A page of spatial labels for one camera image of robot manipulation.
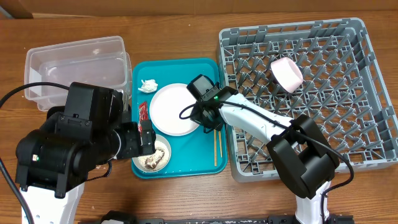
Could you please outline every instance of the gray dish rack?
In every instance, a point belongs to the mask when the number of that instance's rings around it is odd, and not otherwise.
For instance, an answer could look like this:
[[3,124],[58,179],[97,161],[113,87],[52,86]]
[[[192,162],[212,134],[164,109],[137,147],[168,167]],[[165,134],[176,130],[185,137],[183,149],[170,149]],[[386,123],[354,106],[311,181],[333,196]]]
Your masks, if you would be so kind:
[[[222,85],[271,112],[310,116],[355,170],[398,162],[397,117],[361,19],[223,29],[219,41]],[[303,84],[291,94],[272,76],[270,64],[281,57],[291,58],[303,73]],[[227,136],[235,180],[279,178],[262,142],[231,126]],[[348,168],[342,163],[336,171]]]

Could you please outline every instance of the blue tray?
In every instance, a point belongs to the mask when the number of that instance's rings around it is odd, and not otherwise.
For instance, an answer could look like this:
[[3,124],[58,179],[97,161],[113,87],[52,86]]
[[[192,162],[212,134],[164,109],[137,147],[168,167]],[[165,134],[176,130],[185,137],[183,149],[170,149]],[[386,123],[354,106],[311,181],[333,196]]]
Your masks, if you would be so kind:
[[[141,80],[154,79],[159,84],[159,90],[173,83],[189,84],[199,74],[208,76],[214,82],[220,81],[217,64],[209,58],[142,62],[137,65],[132,73],[132,120],[138,121],[139,105],[146,101],[149,106],[155,94],[138,91],[138,88],[141,87]],[[205,134],[203,133],[203,127],[199,126],[192,133],[177,137],[164,134],[155,126],[153,127],[157,134],[162,135],[169,141],[172,147],[172,157],[166,167],[158,172],[151,173],[139,170],[131,162],[131,169],[138,177],[142,179],[154,179],[216,174],[225,168],[228,161],[225,128],[221,131],[222,158],[220,156],[220,145],[217,135],[217,166],[215,166],[213,132]]]

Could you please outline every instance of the white tissue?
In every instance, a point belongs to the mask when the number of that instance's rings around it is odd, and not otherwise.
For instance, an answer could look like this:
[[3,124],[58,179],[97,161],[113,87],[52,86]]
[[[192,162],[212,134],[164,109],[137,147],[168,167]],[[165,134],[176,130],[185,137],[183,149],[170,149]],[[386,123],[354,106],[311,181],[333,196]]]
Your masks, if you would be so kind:
[[142,86],[141,88],[138,88],[139,91],[143,93],[152,93],[157,90],[157,84],[155,80],[141,80]]

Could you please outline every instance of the wooden stick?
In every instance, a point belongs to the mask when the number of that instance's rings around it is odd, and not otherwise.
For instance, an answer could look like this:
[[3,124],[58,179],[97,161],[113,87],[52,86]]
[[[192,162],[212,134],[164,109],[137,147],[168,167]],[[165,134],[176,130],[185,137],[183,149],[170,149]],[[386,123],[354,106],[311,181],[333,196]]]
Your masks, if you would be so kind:
[[214,166],[217,166],[217,131],[214,130]]
[[218,141],[220,142],[220,155],[222,158],[223,157],[223,147],[222,147],[222,143],[221,143],[221,131],[218,132]]

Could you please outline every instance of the red packet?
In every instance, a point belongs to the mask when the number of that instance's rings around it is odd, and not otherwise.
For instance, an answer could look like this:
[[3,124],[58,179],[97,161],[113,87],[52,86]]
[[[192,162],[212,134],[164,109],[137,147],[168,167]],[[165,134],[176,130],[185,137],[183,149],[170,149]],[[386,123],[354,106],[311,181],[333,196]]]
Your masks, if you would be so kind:
[[138,131],[141,132],[141,121],[148,119],[148,103],[144,101],[138,107],[139,121],[138,121]]

